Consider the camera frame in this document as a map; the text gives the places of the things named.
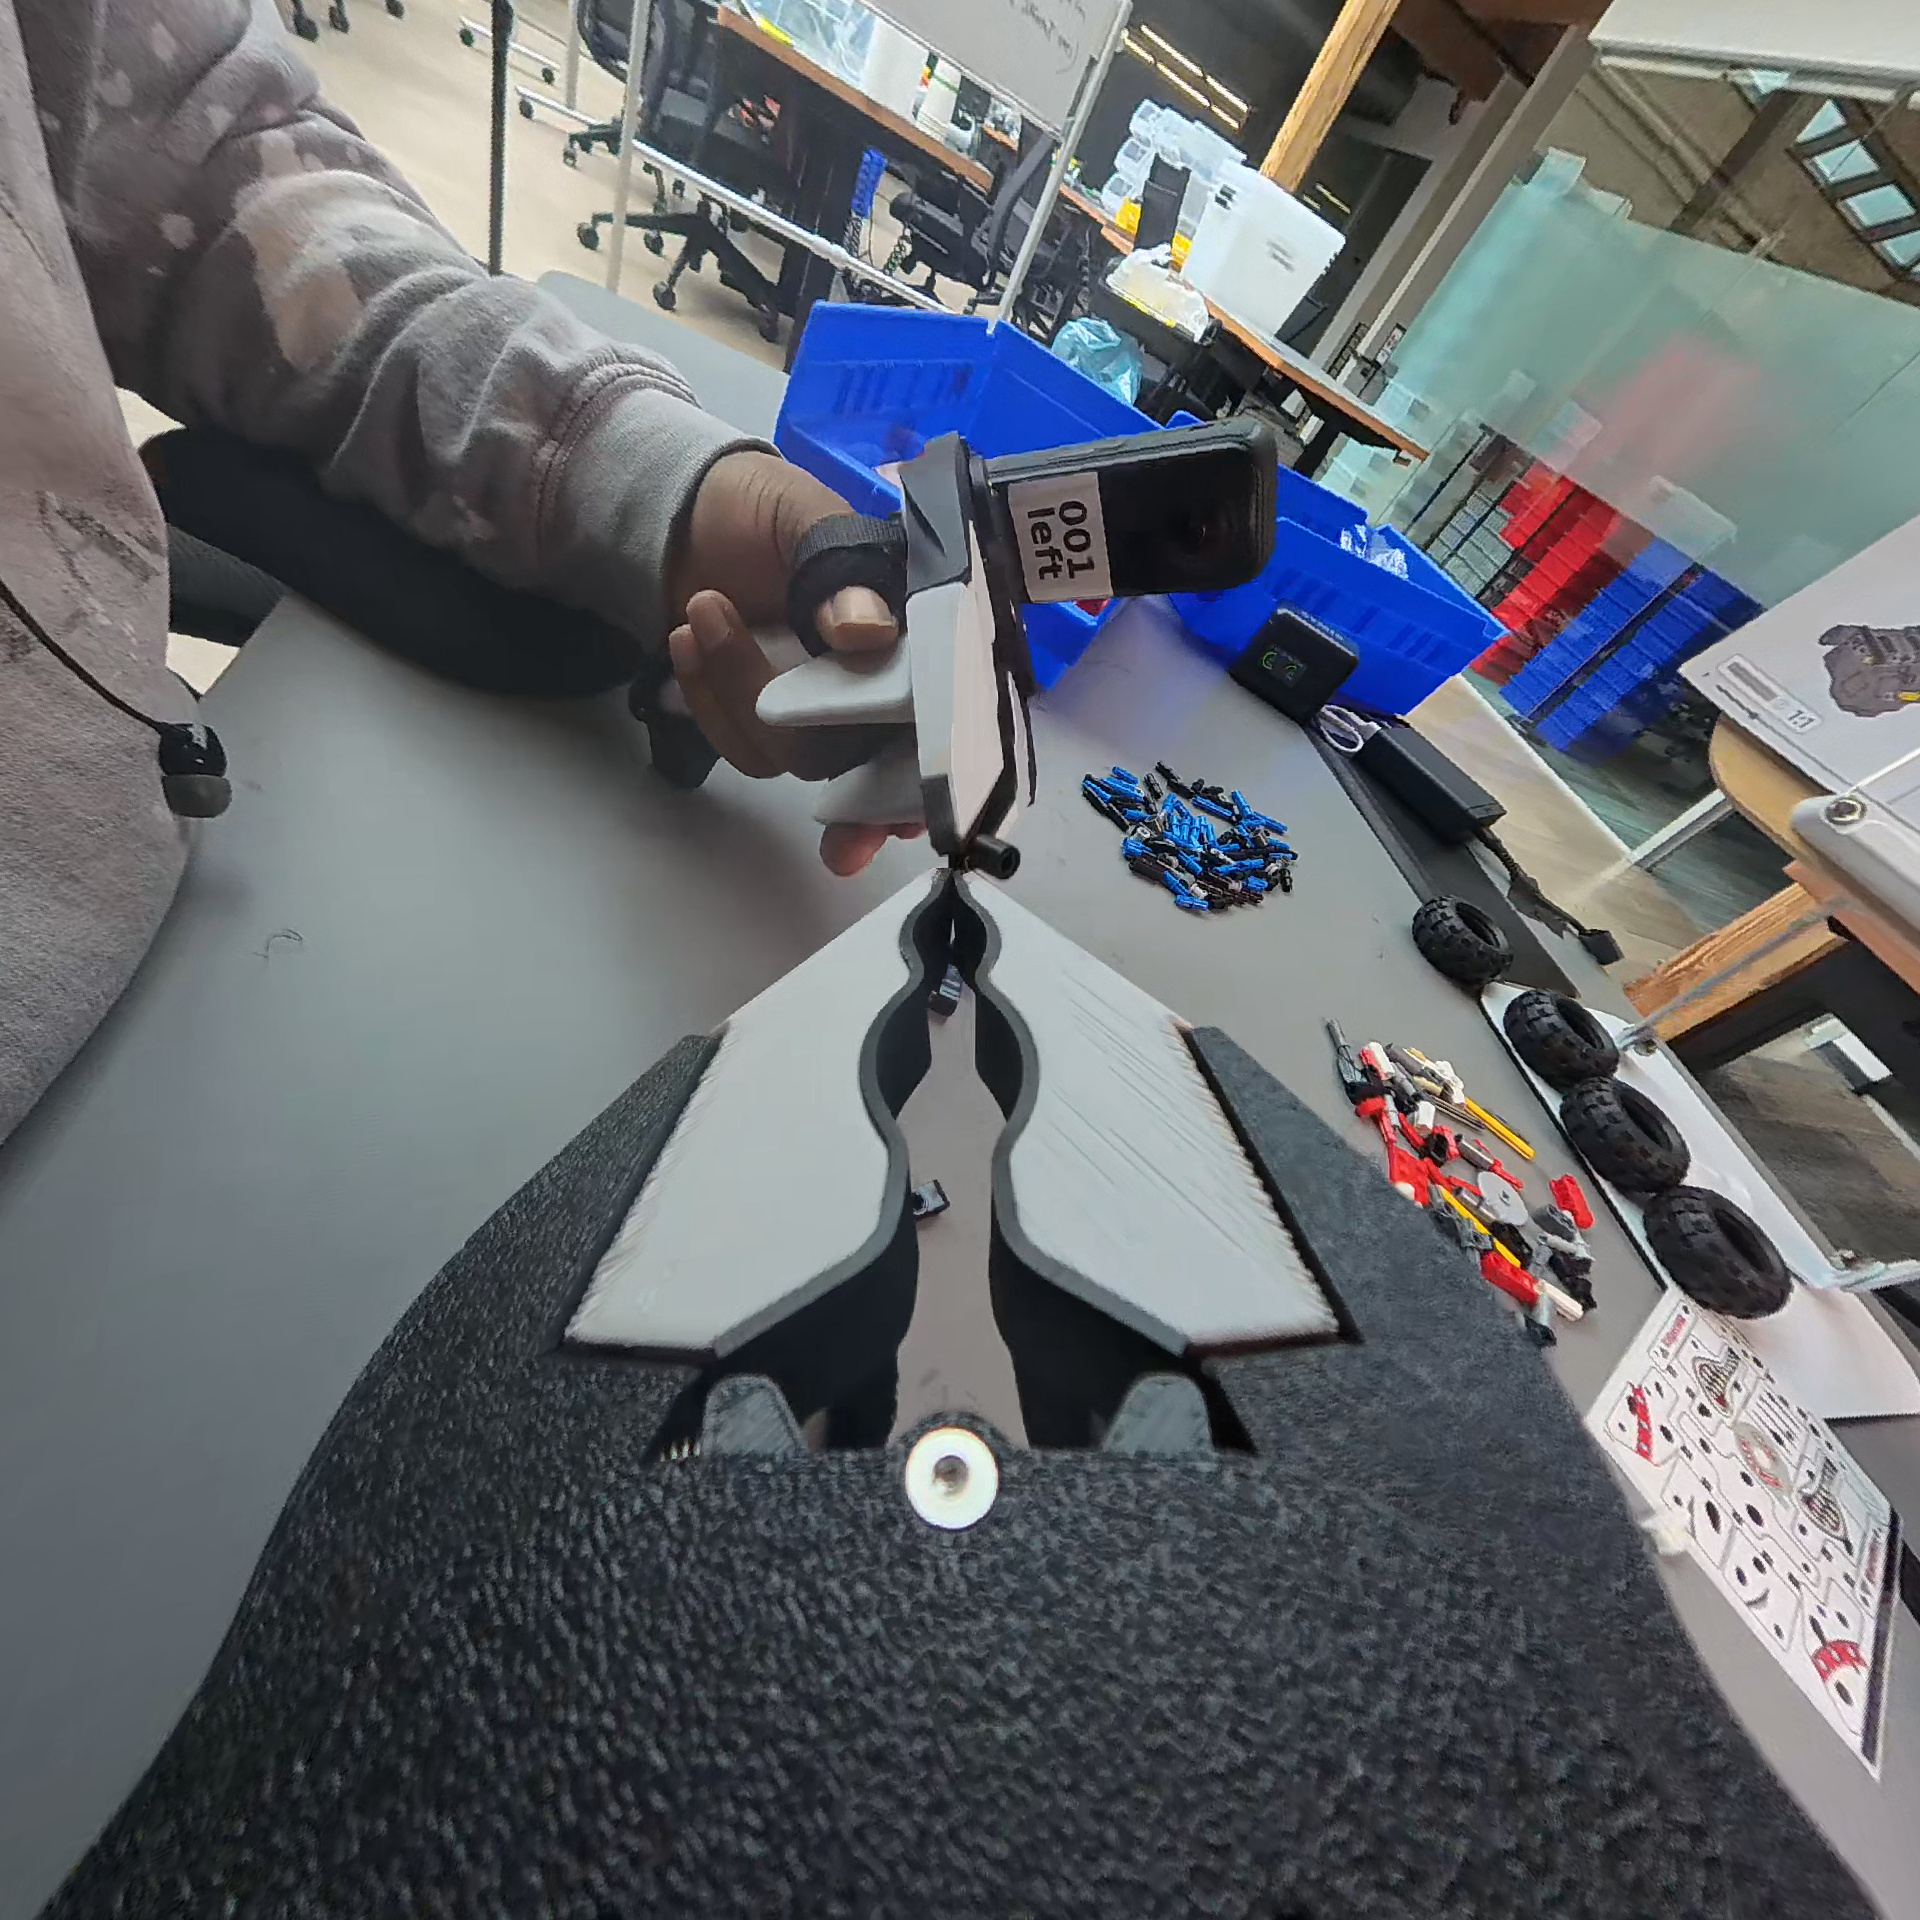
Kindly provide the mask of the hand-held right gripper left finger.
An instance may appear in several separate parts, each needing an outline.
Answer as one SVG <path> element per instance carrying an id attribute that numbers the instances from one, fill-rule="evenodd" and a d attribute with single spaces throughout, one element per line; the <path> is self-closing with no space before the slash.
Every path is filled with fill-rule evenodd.
<path id="1" fill-rule="evenodd" d="M 890 1262 L 952 881 L 907 882 L 718 1034 L 566 1344 L 726 1360 Z"/>

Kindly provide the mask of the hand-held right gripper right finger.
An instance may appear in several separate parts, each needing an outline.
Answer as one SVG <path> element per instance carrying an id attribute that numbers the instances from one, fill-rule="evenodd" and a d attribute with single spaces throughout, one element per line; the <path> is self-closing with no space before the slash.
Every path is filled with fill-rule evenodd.
<path id="1" fill-rule="evenodd" d="M 1022 1270 L 1176 1358 L 1336 1334 L 1186 1019 L 986 881 L 955 887 L 955 961 Z"/>

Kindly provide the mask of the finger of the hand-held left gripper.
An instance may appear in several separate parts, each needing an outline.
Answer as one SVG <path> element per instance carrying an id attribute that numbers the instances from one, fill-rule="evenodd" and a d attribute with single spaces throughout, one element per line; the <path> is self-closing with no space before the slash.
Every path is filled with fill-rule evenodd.
<path id="1" fill-rule="evenodd" d="M 980 599 L 990 643 L 990 732 L 987 799 L 980 803 L 980 832 L 1011 843 L 1022 807 L 1038 795 L 1038 747 L 1031 705 L 1038 692 L 1023 615 L 1004 596 Z"/>
<path id="2" fill-rule="evenodd" d="M 966 851 L 1008 776 L 997 622 L 980 580 L 942 584 L 907 599 L 919 792 L 934 851 Z"/>

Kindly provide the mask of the person's left forearm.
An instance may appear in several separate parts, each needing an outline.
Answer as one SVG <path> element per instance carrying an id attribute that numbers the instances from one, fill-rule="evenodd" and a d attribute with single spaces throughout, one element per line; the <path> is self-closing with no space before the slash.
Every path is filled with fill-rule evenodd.
<path id="1" fill-rule="evenodd" d="M 503 586 L 677 618 L 696 494 L 760 447 L 662 359 L 486 274 L 300 88 L 239 79 L 87 146 L 101 225 L 66 222 L 115 379 Z"/>

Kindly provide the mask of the grey desk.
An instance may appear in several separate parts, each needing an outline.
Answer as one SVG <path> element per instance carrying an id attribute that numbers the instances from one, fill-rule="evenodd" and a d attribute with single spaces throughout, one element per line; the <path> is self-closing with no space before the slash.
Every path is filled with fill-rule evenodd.
<path id="1" fill-rule="evenodd" d="M 566 1344 L 718 1028 L 925 876 L 284 603 L 125 1001 L 4 1163 L 4 1916 L 1915 1916 L 1872 1784 L 1392 1198 L 1324 1019 L 1460 1048 L 1309 738 L 1156 615 L 1040 710 L 1005 895 L 1194 1027 L 1331 1339 L 1195 1358 L 1247 1450 L 666 1458 L 728 1360 Z M 1080 777 L 1285 823 L 1215 920 Z"/>

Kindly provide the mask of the person's left hand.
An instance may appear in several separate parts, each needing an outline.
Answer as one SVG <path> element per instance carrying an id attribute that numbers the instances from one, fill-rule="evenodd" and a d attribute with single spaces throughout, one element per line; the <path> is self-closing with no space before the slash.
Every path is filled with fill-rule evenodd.
<path id="1" fill-rule="evenodd" d="M 662 610 L 674 702 L 740 776 L 828 783 L 876 751 L 859 729 L 787 729 L 759 719 L 760 691 L 797 664 L 787 625 L 796 550 L 847 505 L 771 450 L 732 450 L 694 489 L 666 550 Z"/>

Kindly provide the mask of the blue plastic bag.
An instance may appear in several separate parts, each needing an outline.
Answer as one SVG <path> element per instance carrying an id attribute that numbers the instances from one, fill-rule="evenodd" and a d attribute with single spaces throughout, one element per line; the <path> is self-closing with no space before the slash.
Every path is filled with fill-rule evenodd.
<path id="1" fill-rule="evenodd" d="M 1103 319 L 1080 315 L 1055 329 L 1050 351 L 1107 396 L 1135 404 L 1146 359 L 1131 335 Z"/>

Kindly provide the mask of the black device with green display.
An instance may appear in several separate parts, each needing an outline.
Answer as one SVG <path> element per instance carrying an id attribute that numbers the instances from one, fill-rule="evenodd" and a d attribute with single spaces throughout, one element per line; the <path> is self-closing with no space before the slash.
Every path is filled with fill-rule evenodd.
<path id="1" fill-rule="evenodd" d="M 1229 680 L 1304 727 L 1344 691 L 1358 665 L 1358 652 L 1331 626 L 1279 606 L 1236 652 Z"/>

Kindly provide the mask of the pile of blue black pins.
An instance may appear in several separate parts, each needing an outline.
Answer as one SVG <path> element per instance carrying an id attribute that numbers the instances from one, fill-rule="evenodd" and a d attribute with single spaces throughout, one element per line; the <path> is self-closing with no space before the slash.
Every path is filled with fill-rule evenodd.
<path id="1" fill-rule="evenodd" d="M 1163 760 L 1139 776 L 1122 763 L 1080 777 L 1078 794 L 1119 836 L 1119 864 L 1174 907 L 1215 920 L 1286 899 L 1298 854 L 1290 831 L 1247 799 Z"/>

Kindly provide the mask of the blue plastic bin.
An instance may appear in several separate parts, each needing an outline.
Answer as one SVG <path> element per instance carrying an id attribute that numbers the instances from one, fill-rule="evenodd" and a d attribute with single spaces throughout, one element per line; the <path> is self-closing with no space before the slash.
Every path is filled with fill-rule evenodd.
<path id="1" fill-rule="evenodd" d="M 1016 328 L 818 303 L 789 370 L 775 443 L 847 508 L 895 514 L 895 473 L 955 434 L 987 459 L 1156 431 Z"/>
<path id="2" fill-rule="evenodd" d="M 1271 554 L 1250 584 L 1167 594 L 1204 655 L 1231 664 L 1290 610 L 1355 655 L 1341 691 L 1358 707 L 1411 713 L 1493 644 L 1493 618 L 1404 535 L 1290 468 L 1278 468 L 1274 494 Z"/>

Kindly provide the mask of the white storage box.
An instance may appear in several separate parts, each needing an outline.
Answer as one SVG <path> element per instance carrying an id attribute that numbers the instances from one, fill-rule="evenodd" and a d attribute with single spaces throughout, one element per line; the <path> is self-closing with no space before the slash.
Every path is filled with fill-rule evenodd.
<path id="1" fill-rule="evenodd" d="M 1344 233 L 1242 163 L 1214 178 L 1184 280 L 1246 328 L 1278 329 L 1324 280 Z"/>

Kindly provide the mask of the pile of mixed building parts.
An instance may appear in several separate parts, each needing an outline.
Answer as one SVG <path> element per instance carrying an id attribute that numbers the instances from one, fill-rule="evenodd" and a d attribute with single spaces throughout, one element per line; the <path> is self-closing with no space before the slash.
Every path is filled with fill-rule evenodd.
<path id="1" fill-rule="evenodd" d="M 1470 1255 L 1538 1348 L 1596 1315 L 1594 1202 L 1575 1176 L 1546 1178 L 1535 1152 L 1483 1108 L 1451 1064 L 1326 1019 L 1350 1113 L 1381 1144 L 1395 1193 Z"/>

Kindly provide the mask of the black office chair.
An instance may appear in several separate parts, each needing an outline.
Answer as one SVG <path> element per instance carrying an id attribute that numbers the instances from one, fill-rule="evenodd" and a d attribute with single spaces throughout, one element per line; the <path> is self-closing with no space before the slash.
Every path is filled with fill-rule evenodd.
<path id="1" fill-rule="evenodd" d="M 720 287 L 747 304 L 759 336 L 772 346 L 782 339 L 776 278 L 739 246 L 746 216 L 699 187 L 709 182 L 742 202 L 776 202 L 784 168 L 772 123 L 733 79 L 718 41 L 715 6 L 639 6 L 639 23 L 634 11 L 626 2 L 578 2 L 571 23 L 597 66 L 614 80 L 637 83 L 634 136 L 646 148 L 637 168 L 656 196 L 620 220 L 610 210 L 595 214 L 578 227 L 578 240 L 599 250 L 604 233 L 622 228 L 639 233 L 645 250 L 662 257 L 666 243 L 677 238 L 678 254 L 656 281 L 654 303 L 674 311 L 682 280 L 712 264 Z"/>
<path id="2" fill-rule="evenodd" d="M 1002 155 L 987 195 L 946 174 L 927 191 L 895 195 L 892 216 L 898 236 L 887 270 L 903 280 L 920 272 L 925 296 L 938 291 L 938 280 L 960 281 L 970 291 L 966 311 L 997 304 L 1035 220 L 1055 151 L 1055 137 L 1038 136 L 1019 153 Z M 1086 246 L 1055 207 L 1015 294 L 1015 326 L 1050 346 L 1072 313 L 1086 264 Z"/>

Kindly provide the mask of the black toy tyre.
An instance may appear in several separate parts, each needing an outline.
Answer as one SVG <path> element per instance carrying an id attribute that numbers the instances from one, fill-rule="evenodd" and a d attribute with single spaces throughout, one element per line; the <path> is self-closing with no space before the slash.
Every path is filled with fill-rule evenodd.
<path id="1" fill-rule="evenodd" d="M 1557 1118 L 1590 1174 L 1627 1196 L 1669 1193 L 1690 1179 L 1691 1150 L 1669 1116 L 1618 1076 L 1568 1089 Z"/>
<path id="2" fill-rule="evenodd" d="M 1470 993 L 1509 979 L 1515 962 L 1501 924 L 1456 897 L 1426 899 L 1411 920 L 1411 940 L 1429 968 Z"/>
<path id="3" fill-rule="evenodd" d="M 1618 1075 L 1618 1048 L 1582 999 L 1522 990 L 1507 1004 L 1499 1024 L 1519 1065 L 1554 1091 Z"/>
<path id="4" fill-rule="evenodd" d="M 1783 1313 L 1791 1274 L 1765 1231 L 1730 1198 L 1674 1187 L 1640 1211 L 1650 1252 L 1698 1307 L 1740 1321 Z"/>

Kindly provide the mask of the black power adapter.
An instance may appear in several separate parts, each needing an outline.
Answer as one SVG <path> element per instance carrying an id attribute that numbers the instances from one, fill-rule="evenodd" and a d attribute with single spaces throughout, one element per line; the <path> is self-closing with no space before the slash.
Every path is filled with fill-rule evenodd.
<path id="1" fill-rule="evenodd" d="M 1499 827 L 1507 807 L 1411 724 L 1374 727 L 1358 768 L 1447 849 L 1464 849 Z"/>

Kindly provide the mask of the wooden pillar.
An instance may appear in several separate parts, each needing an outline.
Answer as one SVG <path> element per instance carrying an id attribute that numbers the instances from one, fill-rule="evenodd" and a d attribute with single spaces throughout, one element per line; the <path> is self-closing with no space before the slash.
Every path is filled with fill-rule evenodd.
<path id="1" fill-rule="evenodd" d="M 1303 192 L 1317 153 L 1399 11 L 1400 2 L 1341 6 L 1266 146 L 1260 164 L 1262 178 L 1294 200 Z"/>

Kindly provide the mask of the stack of red blue bins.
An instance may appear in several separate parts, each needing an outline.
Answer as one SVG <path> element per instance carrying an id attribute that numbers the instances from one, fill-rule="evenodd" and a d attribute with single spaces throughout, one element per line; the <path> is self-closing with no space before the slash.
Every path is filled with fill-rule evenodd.
<path id="1" fill-rule="evenodd" d="M 1666 729 L 1694 697 L 1683 665 L 1763 603 L 1563 473 L 1530 463 L 1499 496 L 1509 561 L 1499 628 L 1471 671 L 1530 736 L 1607 761 Z"/>

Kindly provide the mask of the whiteboard on stand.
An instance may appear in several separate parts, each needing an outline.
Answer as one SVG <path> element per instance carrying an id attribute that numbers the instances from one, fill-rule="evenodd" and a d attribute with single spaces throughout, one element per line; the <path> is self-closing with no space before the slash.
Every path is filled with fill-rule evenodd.
<path id="1" fill-rule="evenodd" d="M 1011 323 L 1134 6 L 868 2 L 867 10 L 932 56 L 952 59 L 966 79 L 986 83 L 990 95 L 1053 136 L 1047 178 L 998 299 L 998 320 Z"/>

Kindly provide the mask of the frosted glass partition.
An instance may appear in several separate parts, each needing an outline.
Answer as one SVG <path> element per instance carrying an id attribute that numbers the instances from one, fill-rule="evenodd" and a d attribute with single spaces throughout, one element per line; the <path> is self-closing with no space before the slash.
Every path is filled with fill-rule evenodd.
<path id="1" fill-rule="evenodd" d="M 1813 216 L 1640 220 L 1547 151 L 1383 361 L 1376 410 L 1424 465 L 1350 448 L 1333 492 L 1400 532 L 1490 615 L 1499 496 L 1546 465 L 1763 603 L 1915 514 L 1915 307 L 1789 264 Z M 1710 801 L 1712 710 L 1584 761 L 1470 683 L 1627 851 L 1735 841 Z"/>

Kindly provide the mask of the long wooden workbench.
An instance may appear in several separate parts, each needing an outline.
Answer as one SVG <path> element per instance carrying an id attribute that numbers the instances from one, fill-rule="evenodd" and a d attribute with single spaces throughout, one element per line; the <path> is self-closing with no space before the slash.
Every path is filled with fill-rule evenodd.
<path id="1" fill-rule="evenodd" d="M 787 217 L 796 225 L 830 238 L 843 240 L 854 220 L 852 195 L 858 164 L 867 148 L 887 159 L 893 172 L 910 183 L 931 182 L 950 196 L 973 200 L 992 207 L 1004 178 L 1012 178 L 1019 159 L 1029 151 L 1045 151 L 1040 174 L 1015 191 L 1015 207 L 1040 207 L 1040 195 L 1051 164 L 1051 148 L 1064 123 L 1053 128 L 1047 121 L 1031 121 L 1019 102 L 1005 88 L 987 84 L 987 99 L 1005 102 L 1019 119 L 1019 134 L 1011 151 L 995 146 L 987 159 L 966 159 L 950 146 L 943 134 L 920 128 L 911 114 L 911 99 L 895 107 L 892 92 L 871 92 L 867 84 L 867 56 L 883 46 L 887 35 L 898 38 L 900 26 L 874 6 L 850 6 L 861 19 L 876 26 L 854 38 L 867 40 L 854 48 L 859 59 L 847 71 L 824 41 L 815 50 L 808 40 L 791 40 L 775 14 L 787 6 L 693 6 L 702 19 L 693 40 L 712 52 L 712 73 L 726 88 L 739 83 L 747 102 L 759 107 L 760 96 L 780 102 L 775 119 L 775 160 L 789 185 L 775 192 L 791 202 Z M 1107 79 L 1092 92 L 1092 107 L 1078 136 L 1069 142 L 1072 159 L 1100 159 L 1111 142 L 1107 134 L 1119 131 L 1119 107 L 1135 107 L 1140 102 L 1180 107 L 1204 128 L 1221 134 L 1227 146 L 1242 159 L 1253 155 L 1258 168 L 1271 136 L 1279 131 L 1278 112 L 1290 107 L 1298 84 L 1304 83 L 1311 57 L 1319 56 L 1324 38 L 1333 27 L 1339 6 L 1134 6 Z M 919 31 L 903 32 L 906 46 L 919 46 L 915 83 L 927 59 L 934 63 L 938 80 L 948 66 L 955 89 L 960 83 L 976 84 L 980 79 L 948 59 L 942 40 L 927 40 Z M 1188 52 L 1231 52 L 1215 84 L 1204 65 L 1186 59 Z M 1062 222 L 1068 214 L 1050 214 L 1040 247 L 1026 267 L 1016 291 L 1015 323 L 1035 339 L 1050 343 L 1051 332 L 1080 311 L 1083 281 L 1090 278 L 1090 243 L 1069 240 Z M 876 296 L 879 304 L 898 304 L 887 289 L 837 270 L 830 262 L 805 252 L 797 243 L 782 243 L 784 265 L 775 283 L 775 319 L 789 323 L 784 336 L 784 374 L 791 374 L 811 307 L 847 296 Z"/>

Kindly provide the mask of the wooden edged side table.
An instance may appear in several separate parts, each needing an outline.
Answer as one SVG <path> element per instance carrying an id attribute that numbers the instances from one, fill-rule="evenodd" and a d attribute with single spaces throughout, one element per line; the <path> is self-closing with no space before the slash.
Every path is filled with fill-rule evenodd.
<path id="1" fill-rule="evenodd" d="M 1844 872 L 1805 827 L 1838 801 L 1788 760 L 1722 719 L 1712 735 L 1716 794 L 1788 855 L 1783 887 L 1623 993 L 1647 1034 L 1691 1072 L 1712 1072 L 1835 1017 L 1906 1094 L 1918 1094 L 1915 890 L 1885 897 Z"/>

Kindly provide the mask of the instruction booklet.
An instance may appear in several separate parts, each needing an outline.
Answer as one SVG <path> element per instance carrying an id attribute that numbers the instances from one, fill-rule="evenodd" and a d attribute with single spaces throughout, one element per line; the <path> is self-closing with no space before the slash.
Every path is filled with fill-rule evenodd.
<path id="1" fill-rule="evenodd" d="M 1683 676 L 1815 787 L 1915 819 L 1918 522 L 1703 650 Z"/>

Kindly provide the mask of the white sticker sheet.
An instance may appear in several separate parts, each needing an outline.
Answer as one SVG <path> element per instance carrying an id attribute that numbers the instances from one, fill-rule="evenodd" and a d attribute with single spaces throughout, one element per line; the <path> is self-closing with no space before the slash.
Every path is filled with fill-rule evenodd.
<path id="1" fill-rule="evenodd" d="M 1880 1778 L 1903 1527 L 1740 1323 L 1670 1288 L 1586 1416 L 1654 1551 L 1683 1558 Z"/>

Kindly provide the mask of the white booklet stand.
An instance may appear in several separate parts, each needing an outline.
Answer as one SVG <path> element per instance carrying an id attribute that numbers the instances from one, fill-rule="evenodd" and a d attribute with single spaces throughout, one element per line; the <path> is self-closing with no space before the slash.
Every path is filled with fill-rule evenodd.
<path id="1" fill-rule="evenodd" d="M 1918 930 L 1918 751 L 1791 807 L 1791 832 L 1854 897 Z"/>

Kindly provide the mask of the person's grey hoodie torso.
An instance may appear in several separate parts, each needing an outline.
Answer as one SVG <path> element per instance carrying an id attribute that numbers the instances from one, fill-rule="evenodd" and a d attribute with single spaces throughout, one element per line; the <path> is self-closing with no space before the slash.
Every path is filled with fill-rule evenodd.
<path id="1" fill-rule="evenodd" d="M 3 1131 L 69 1067 L 176 899 L 159 740 L 170 552 L 62 187 L 94 114 L 94 6 L 3 26 Z"/>

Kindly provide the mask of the black hoodie drawstring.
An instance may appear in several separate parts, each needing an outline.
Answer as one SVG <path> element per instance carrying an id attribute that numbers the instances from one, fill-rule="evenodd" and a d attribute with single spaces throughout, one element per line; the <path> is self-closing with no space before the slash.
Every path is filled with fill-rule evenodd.
<path id="1" fill-rule="evenodd" d="M 234 803 L 228 760 L 214 727 L 200 721 L 176 723 L 155 719 L 122 697 L 77 660 L 54 636 L 51 636 L 18 594 L 3 584 L 3 606 L 47 659 L 56 660 L 69 680 L 84 686 L 95 702 L 148 732 L 155 744 L 159 794 L 166 810 L 180 822 L 204 823 L 226 815 Z"/>

